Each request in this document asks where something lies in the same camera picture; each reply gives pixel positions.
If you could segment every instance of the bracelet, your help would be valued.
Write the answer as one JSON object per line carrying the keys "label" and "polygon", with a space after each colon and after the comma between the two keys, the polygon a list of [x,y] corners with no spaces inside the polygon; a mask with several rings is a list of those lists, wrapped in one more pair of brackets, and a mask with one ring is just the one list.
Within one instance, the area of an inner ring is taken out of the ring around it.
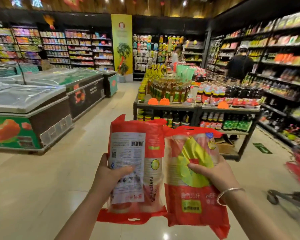
{"label": "bracelet", "polygon": [[219,194],[218,198],[216,199],[217,203],[220,205],[220,206],[227,206],[226,204],[221,204],[219,202],[221,196],[223,196],[225,193],[229,192],[229,191],[237,191],[237,190],[242,190],[242,191],[246,191],[244,188],[229,188],[229,189],[226,189],[225,191],[223,191],[222,193]]}

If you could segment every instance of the paper cup package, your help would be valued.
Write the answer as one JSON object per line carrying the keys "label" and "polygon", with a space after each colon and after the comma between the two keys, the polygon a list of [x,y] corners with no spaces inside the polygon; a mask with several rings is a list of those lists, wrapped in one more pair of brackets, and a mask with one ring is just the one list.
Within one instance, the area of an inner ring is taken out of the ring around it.
{"label": "paper cup package", "polygon": [[212,168],[218,163],[219,150],[214,137],[222,134],[211,128],[180,126],[164,128],[169,147],[167,164],[168,226],[209,225],[219,239],[230,230],[227,208],[217,203],[219,191],[201,174],[188,168],[195,163]]}
{"label": "paper cup package", "polygon": [[110,195],[108,208],[100,211],[97,221],[144,224],[153,216],[167,213],[160,202],[166,121],[124,121],[124,118],[123,114],[111,123],[108,167],[133,165],[135,169],[120,179]]}

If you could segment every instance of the potted plant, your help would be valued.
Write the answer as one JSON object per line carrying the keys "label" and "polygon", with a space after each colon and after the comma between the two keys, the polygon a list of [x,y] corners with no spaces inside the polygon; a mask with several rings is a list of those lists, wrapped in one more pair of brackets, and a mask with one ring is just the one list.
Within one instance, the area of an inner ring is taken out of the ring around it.
{"label": "potted plant", "polygon": [[125,83],[126,82],[126,72],[129,70],[128,65],[125,63],[127,57],[131,54],[131,48],[127,43],[119,43],[117,47],[117,53],[121,56],[121,65],[118,66],[119,71],[119,82]]}

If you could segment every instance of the person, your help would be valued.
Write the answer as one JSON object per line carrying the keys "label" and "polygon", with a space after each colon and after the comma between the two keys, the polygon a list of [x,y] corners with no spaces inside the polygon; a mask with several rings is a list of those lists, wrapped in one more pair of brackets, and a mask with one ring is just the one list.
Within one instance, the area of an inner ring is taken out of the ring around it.
{"label": "person", "polygon": [[42,45],[38,45],[39,52],[38,55],[41,58],[41,68],[43,71],[49,70],[51,68],[51,64],[48,60],[47,52],[42,48]]}
{"label": "person", "polygon": [[242,45],[238,48],[238,54],[235,55],[225,67],[224,75],[226,77],[231,77],[240,80],[244,79],[248,72],[252,72],[253,69],[253,59],[251,59],[248,54],[248,47]]}
{"label": "person", "polygon": [[178,44],[172,52],[171,55],[171,64],[173,65],[175,62],[181,61],[181,52],[182,52],[182,44]]}
{"label": "person", "polygon": [[[55,240],[88,240],[91,236],[98,213],[108,200],[117,182],[132,173],[134,168],[120,169],[107,167],[107,154],[103,154],[96,171],[91,189],[79,207],[65,223]],[[195,173],[209,178],[220,192],[231,188],[241,188],[228,162],[220,156],[219,163],[213,168],[189,163]],[[227,191],[221,198],[233,212],[249,240],[289,240],[275,223],[260,210],[243,190]]]}

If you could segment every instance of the barcode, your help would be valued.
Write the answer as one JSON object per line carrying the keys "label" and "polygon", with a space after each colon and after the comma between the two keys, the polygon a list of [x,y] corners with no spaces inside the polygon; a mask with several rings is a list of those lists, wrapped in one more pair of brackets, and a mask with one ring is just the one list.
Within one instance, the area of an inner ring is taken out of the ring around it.
{"label": "barcode", "polygon": [[142,147],[143,141],[132,141],[131,146],[132,147]]}

